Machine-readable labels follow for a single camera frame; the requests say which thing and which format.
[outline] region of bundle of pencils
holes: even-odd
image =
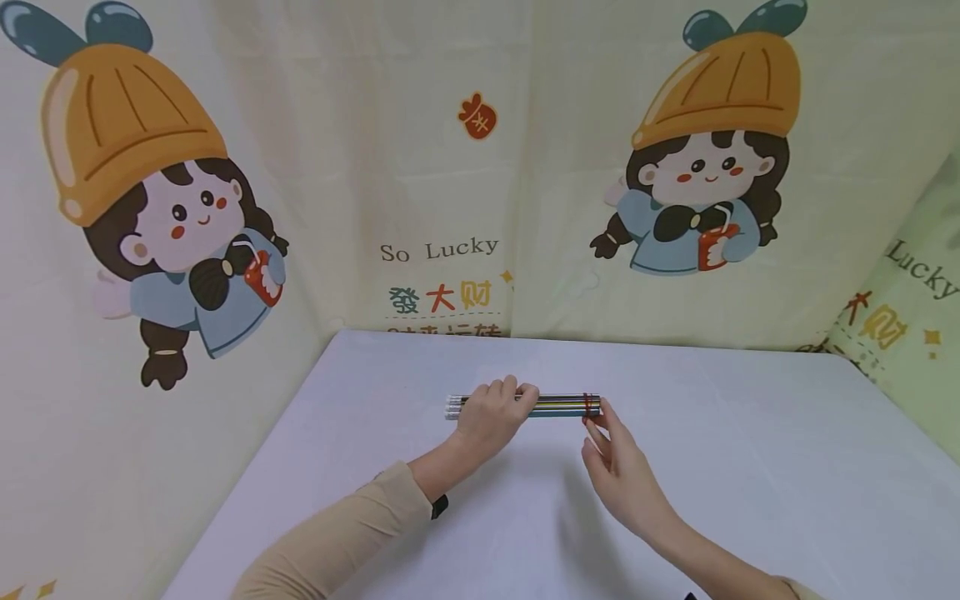
[[[457,420],[470,396],[447,396],[446,419]],[[541,395],[531,417],[596,417],[600,414],[597,394]]]

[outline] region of black bow tie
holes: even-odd
[[[720,206],[726,208],[728,212],[720,209]],[[696,229],[701,233],[711,229],[721,228],[727,223],[729,215],[733,214],[733,203],[722,202],[705,208],[703,212],[697,212],[689,206],[674,204],[668,206],[657,216],[654,223],[654,239],[658,242],[672,242],[691,229]]]

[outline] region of beige sleeve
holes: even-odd
[[[822,598],[819,594],[806,588],[803,584],[798,584],[792,579],[787,579],[785,577],[781,577],[781,579],[788,586],[790,586],[790,589],[793,589],[793,593],[797,594],[797,598],[799,598],[799,600],[824,600],[824,598]]]
[[[316,513],[253,562],[233,600],[324,600],[393,538],[430,520],[433,506],[404,463]]]

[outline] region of blue shirt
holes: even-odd
[[[760,227],[750,208],[739,198],[731,200],[733,213],[730,222],[740,231],[729,239],[723,248],[723,258],[739,262],[757,249],[760,244]],[[664,209],[663,204],[650,194],[640,190],[627,190],[616,206],[624,227],[636,242],[636,252],[630,268],[642,273],[661,276],[678,276],[697,273],[700,269],[700,231],[690,229],[669,242],[661,242],[653,236],[654,223]]]
[[[270,255],[267,265],[270,277],[277,285],[283,285],[287,274],[280,250],[258,231],[244,228],[243,232],[250,237],[254,248]],[[228,246],[224,245],[211,258],[223,258]],[[131,308],[140,319],[174,329],[199,331],[210,358],[219,358],[236,348],[270,314],[270,307],[244,281],[243,274],[229,279],[227,300],[213,311],[197,304],[186,273],[140,276],[131,284]]]

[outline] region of yellow knit hat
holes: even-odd
[[[800,64],[782,36],[721,39],[674,71],[633,136],[634,150],[694,133],[745,130],[786,137],[800,109]]]
[[[43,140],[60,212],[93,225],[152,173],[186,160],[227,158],[204,107],[163,63],[120,44],[68,58],[47,86]]]

